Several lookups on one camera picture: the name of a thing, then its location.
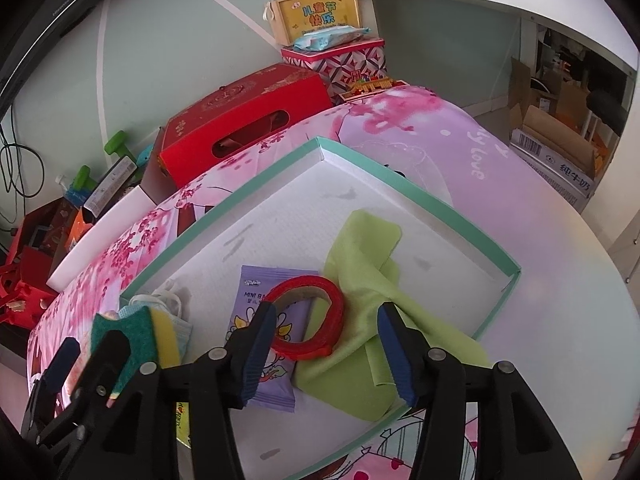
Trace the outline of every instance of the barcode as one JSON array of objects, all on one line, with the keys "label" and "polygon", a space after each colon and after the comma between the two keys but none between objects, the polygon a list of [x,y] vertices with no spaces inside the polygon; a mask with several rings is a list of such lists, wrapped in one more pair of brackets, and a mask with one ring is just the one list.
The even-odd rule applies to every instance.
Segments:
[{"label": "barcode", "polygon": [[560,194],[560,196],[562,198],[564,198],[569,204],[575,205],[575,203],[578,201],[578,197],[577,196],[575,196],[573,193],[571,193],[568,190],[566,190],[563,186],[558,184],[554,179],[549,177],[547,174],[545,174],[542,171],[540,171],[534,165],[532,165],[532,164],[529,164],[529,165],[533,168],[533,170],[535,170],[535,172],[537,174],[539,174],[539,176],[544,178],[547,181],[547,183]]},{"label": "barcode", "polygon": [[518,145],[523,147],[528,152],[533,153],[535,156],[540,156],[540,150],[542,145],[538,144],[535,140],[529,139],[525,134],[520,134]]}]

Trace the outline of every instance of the blue gripper pad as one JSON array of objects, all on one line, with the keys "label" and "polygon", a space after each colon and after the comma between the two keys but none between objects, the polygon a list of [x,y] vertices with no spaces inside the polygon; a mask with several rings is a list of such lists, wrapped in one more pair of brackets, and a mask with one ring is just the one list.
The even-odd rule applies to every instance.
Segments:
[{"label": "blue gripper pad", "polygon": [[76,359],[80,355],[80,345],[73,337],[67,337],[53,356],[49,367],[42,375],[47,393],[57,394],[62,390],[66,377],[69,375]]},{"label": "blue gripper pad", "polygon": [[[388,308],[396,310],[396,306],[393,303],[383,303],[378,308],[378,335],[380,336],[389,368],[391,368],[398,395],[408,406],[414,407],[418,397],[414,391],[411,364],[404,354],[396,329],[389,318]],[[397,310],[391,313],[391,315],[393,314],[401,320]]]},{"label": "blue gripper pad", "polygon": [[260,328],[255,335],[254,344],[249,351],[249,355],[244,363],[244,369],[242,370],[242,391],[240,397],[242,404],[245,406],[247,402],[254,397],[258,389],[260,375],[264,363],[267,360],[269,348],[271,347],[276,331],[277,317],[276,307],[271,303],[263,301],[256,310],[254,318],[250,323],[250,326],[254,322],[259,323]]}]

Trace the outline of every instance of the red box lid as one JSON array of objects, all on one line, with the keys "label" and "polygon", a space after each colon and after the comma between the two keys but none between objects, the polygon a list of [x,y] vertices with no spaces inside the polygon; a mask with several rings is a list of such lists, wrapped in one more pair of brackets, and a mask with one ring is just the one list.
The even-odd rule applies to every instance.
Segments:
[{"label": "red box lid", "polygon": [[291,59],[300,59],[304,61],[316,61],[318,59],[324,59],[325,57],[340,56],[347,52],[353,52],[354,50],[362,50],[364,48],[371,48],[373,46],[383,46],[385,40],[382,38],[368,38],[364,40],[353,41],[344,45],[334,46],[322,52],[310,52],[307,50],[301,50],[294,46],[284,46],[280,49],[282,57],[289,57]]},{"label": "red box lid", "polygon": [[219,90],[185,108],[166,124],[162,150],[177,142],[183,134],[207,124],[216,117],[281,86],[316,77],[316,72],[286,63],[276,63],[220,87]]}]

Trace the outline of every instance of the white tray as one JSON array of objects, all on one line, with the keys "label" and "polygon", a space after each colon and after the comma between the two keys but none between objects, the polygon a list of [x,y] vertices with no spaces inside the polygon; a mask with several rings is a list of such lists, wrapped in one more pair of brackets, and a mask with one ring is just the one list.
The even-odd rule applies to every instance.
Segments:
[{"label": "white tray", "polygon": [[[140,273],[122,301],[174,280],[189,297],[190,362],[224,344],[243,264],[321,270],[345,220],[361,208],[402,229],[392,254],[400,288],[479,336],[514,287],[517,264],[450,206],[321,137],[204,215]],[[366,422],[296,390],[295,414],[248,406],[232,410],[231,419],[246,478],[281,480],[347,454],[402,412],[398,402],[383,420]]]}]

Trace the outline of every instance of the table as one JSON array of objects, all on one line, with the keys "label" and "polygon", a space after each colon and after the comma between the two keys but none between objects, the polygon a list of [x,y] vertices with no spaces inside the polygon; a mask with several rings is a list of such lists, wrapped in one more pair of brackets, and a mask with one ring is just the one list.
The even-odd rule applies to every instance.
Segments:
[{"label": "table", "polygon": [[[521,265],[518,285],[480,341],[491,359],[516,364],[584,480],[594,478],[638,403],[635,306],[580,215],[469,115],[417,87],[318,114],[229,159],[226,171],[203,174],[159,205],[46,311],[31,333],[29,377],[46,367],[65,336],[88,330],[95,312],[117,308],[120,291],[175,239],[181,210],[192,208],[198,217],[244,178],[319,134],[339,137],[401,171],[453,205]],[[352,478],[353,470],[337,474],[329,478]]]}]

